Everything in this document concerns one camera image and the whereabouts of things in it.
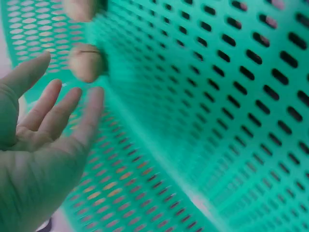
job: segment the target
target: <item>teal plastic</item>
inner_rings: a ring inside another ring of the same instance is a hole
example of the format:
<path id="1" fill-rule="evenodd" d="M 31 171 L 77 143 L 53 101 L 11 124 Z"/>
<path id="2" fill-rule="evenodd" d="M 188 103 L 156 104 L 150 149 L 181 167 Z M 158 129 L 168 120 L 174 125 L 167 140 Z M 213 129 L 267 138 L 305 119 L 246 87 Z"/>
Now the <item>teal plastic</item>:
<path id="1" fill-rule="evenodd" d="M 28 102 L 53 78 L 91 87 L 66 70 L 75 42 L 108 56 L 107 115 L 63 205 L 76 231 L 309 230 L 307 1 L 109 0 L 82 25 L 60 0 L 1 8 L 13 64 L 51 49 L 57 65 Z"/>

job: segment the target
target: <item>plastic basket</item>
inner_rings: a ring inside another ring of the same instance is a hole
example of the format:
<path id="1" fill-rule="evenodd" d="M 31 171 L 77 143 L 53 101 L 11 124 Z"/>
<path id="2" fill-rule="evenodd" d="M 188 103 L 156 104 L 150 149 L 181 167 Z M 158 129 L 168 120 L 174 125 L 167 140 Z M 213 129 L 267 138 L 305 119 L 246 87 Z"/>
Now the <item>plastic basket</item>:
<path id="1" fill-rule="evenodd" d="M 89 88 L 67 70 L 75 42 L 108 55 L 101 133 L 63 205 L 76 231 L 309 230 L 307 1 L 109 0 L 89 24 L 60 0 L 1 6 L 14 65 L 53 55 L 28 102 L 55 77 Z"/>

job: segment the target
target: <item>perforated plastic sheet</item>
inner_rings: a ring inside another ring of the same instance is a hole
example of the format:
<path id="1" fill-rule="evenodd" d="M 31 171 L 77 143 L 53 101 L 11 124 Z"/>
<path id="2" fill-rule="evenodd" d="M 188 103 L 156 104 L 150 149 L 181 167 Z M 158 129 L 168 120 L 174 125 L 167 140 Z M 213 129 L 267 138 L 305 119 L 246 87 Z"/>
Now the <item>perforated plastic sheet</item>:
<path id="1" fill-rule="evenodd" d="M 306 1 L 113 0 L 112 86 L 235 231 L 307 231 Z"/>

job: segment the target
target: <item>hand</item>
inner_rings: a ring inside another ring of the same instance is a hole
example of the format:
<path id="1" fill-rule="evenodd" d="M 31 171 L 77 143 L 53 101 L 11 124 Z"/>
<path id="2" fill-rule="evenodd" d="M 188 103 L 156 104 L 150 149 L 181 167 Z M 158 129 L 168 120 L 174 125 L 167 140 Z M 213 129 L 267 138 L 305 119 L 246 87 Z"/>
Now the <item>hand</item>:
<path id="1" fill-rule="evenodd" d="M 0 231 L 33 232 L 78 184 L 103 110 L 94 88 L 78 128 L 60 137 L 82 91 L 73 88 L 55 106 L 61 81 L 46 87 L 17 124 L 18 99 L 45 73 L 50 54 L 19 65 L 0 79 Z"/>

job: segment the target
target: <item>green basket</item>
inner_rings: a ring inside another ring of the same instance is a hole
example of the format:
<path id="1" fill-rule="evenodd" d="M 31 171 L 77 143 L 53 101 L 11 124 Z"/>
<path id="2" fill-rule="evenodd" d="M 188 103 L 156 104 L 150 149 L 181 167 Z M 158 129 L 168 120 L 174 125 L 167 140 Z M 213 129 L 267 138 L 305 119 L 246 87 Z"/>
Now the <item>green basket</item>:
<path id="1" fill-rule="evenodd" d="M 309 230 L 306 0 L 109 0 L 88 24 L 60 0 L 1 8 L 14 65 L 53 56 L 30 107 L 53 78 L 93 86 L 67 68 L 74 43 L 108 55 L 100 135 L 63 204 L 76 231 Z"/>

